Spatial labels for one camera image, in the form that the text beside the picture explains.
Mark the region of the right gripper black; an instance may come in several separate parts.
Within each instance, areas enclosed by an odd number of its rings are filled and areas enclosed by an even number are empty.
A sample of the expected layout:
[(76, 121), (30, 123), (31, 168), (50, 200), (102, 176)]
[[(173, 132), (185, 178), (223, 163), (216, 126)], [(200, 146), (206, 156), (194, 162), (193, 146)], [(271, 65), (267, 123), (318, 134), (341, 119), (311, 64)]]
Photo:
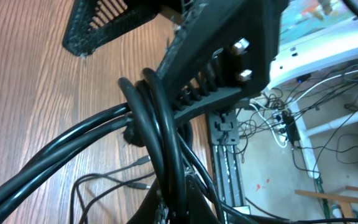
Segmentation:
[(167, 99), (155, 106), (176, 123), (261, 92), (278, 54), (280, 23), (288, 1), (191, 1), (185, 19), (158, 66)]

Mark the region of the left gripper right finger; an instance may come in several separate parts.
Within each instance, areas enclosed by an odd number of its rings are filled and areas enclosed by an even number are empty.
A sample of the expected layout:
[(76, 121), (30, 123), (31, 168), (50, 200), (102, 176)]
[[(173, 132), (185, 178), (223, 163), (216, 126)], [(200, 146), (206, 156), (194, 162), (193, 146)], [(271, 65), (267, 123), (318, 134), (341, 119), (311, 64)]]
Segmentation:
[(186, 180), (186, 203), (187, 218), (186, 223), (189, 224), (220, 224), (219, 220), (214, 216), (209, 205), (198, 187), (193, 175), (187, 175)]

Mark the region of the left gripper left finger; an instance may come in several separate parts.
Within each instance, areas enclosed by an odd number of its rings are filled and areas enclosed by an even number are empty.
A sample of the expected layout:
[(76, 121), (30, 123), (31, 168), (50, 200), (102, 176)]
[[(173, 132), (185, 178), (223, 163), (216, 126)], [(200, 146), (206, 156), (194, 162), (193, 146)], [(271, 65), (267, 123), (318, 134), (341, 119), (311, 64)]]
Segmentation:
[(166, 224), (168, 223), (168, 208), (160, 195), (157, 180), (154, 180), (139, 209), (127, 224)]

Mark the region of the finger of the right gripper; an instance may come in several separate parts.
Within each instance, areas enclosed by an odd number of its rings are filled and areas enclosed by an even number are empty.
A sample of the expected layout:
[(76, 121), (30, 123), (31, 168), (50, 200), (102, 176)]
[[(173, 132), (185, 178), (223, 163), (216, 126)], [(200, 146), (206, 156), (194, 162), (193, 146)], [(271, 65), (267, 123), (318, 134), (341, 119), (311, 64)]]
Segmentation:
[(154, 19), (158, 11), (155, 1), (75, 0), (62, 45), (75, 56), (89, 56)]

